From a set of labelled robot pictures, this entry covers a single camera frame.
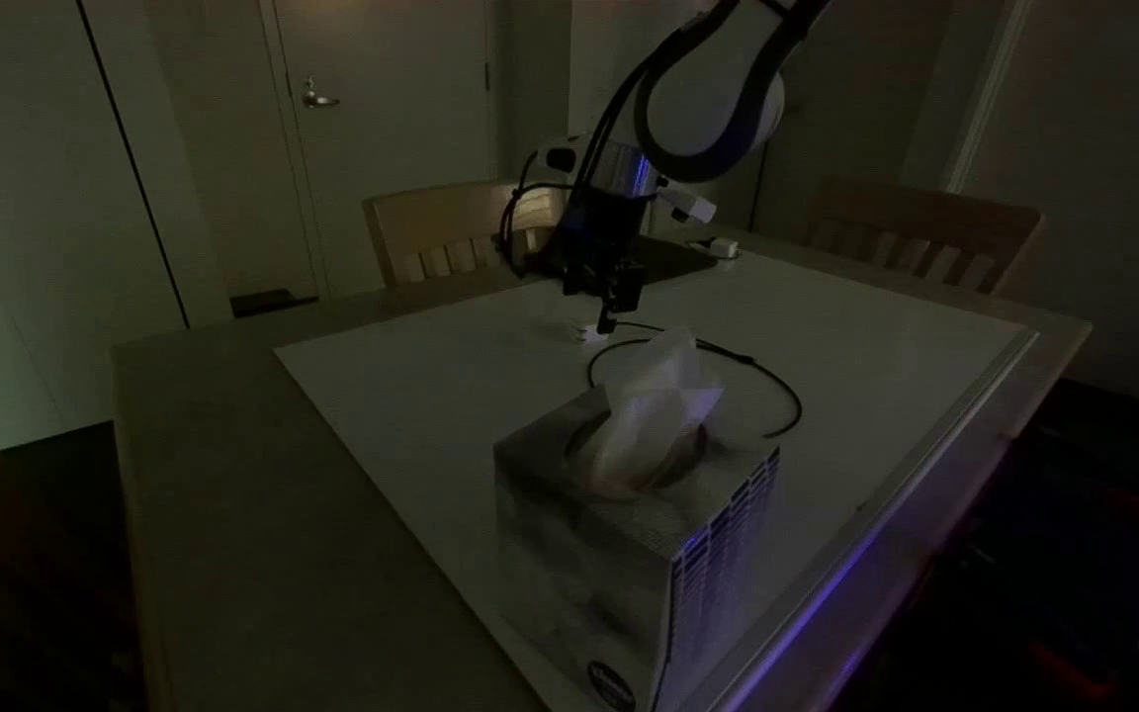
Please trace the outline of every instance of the white tissue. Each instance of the white tissue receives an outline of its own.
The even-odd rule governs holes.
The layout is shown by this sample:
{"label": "white tissue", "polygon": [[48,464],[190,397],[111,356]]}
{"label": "white tissue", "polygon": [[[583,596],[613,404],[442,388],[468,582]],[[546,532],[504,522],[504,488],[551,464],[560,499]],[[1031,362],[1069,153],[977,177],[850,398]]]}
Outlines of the white tissue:
{"label": "white tissue", "polygon": [[678,446],[696,439],[725,388],[701,364],[696,336],[672,327],[633,352],[601,380],[610,421],[574,453],[574,479],[606,499],[653,492]]}

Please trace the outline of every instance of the wooden chair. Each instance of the wooden chair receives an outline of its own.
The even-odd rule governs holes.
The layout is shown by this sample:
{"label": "wooden chair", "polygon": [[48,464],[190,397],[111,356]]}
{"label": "wooden chair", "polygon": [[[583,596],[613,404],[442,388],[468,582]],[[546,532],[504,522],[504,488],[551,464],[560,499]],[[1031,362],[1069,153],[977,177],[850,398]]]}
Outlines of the wooden chair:
{"label": "wooden chair", "polygon": [[[369,203],[369,224],[385,286],[423,286],[479,271],[504,271],[496,230],[512,203],[512,184],[459,184]],[[531,189],[516,209],[516,234],[543,240],[560,216],[559,189]]]}
{"label": "wooden chair", "polygon": [[129,586],[0,472],[0,708],[141,708]]}
{"label": "wooden chair", "polygon": [[1038,224],[1040,209],[1024,207],[833,177],[810,207],[804,247],[999,293]]}

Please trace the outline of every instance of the white board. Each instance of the white board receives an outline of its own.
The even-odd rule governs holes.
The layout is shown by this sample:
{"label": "white board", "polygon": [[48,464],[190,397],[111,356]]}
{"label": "white board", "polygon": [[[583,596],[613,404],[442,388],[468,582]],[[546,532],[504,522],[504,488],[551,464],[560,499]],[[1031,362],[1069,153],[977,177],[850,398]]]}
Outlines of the white board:
{"label": "white board", "polygon": [[[551,708],[585,708],[574,679],[539,662],[496,604],[489,446],[585,388],[577,340],[592,301],[526,286],[355,331],[282,347],[284,367],[417,532],[434,566]],[[734,621],[742,671],[804,600],[782,595],[873,536],[924,464],[1031,346],[1031,327],[837,282],[748,252],[741,264],[653,286],[638,322],[694,326],[762,362],[806,398],[782,439],[762,551]],[[725,371],[725,421],[774,427],[782,398]]]}

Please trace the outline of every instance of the table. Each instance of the table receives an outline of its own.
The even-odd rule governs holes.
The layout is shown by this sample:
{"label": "table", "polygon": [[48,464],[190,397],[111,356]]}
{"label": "table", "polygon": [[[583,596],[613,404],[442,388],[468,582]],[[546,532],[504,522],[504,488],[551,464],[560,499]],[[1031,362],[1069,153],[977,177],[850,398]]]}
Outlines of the table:
{"label": "table", "polygon": [[[821,608],[761,665],[741,704],[821,704],[1086,326],[915,286],[761,240],[806,271],[906,288],[1038,327],[1010,380],[943,453],[924,488],[858,555]],[[157,708],[539,708],[488,629],[332,439],[273,347],[464,293],[386,293],[117,347],[128,479],[150,696]]]}

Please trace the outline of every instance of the tissue box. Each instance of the tissue box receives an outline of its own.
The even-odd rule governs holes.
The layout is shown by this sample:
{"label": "tissue box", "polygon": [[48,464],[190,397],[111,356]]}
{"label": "tissue box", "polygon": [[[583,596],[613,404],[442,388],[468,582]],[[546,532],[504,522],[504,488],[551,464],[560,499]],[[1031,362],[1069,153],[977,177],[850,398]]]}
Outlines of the tissue box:
{"label": "tissue box", "polygon": [[774,446],[701,458],[638,501],[568,479],[568,453],[610,417],[601,392],[496,446],[505,621],[601,708],[678,708],[741,608]]}

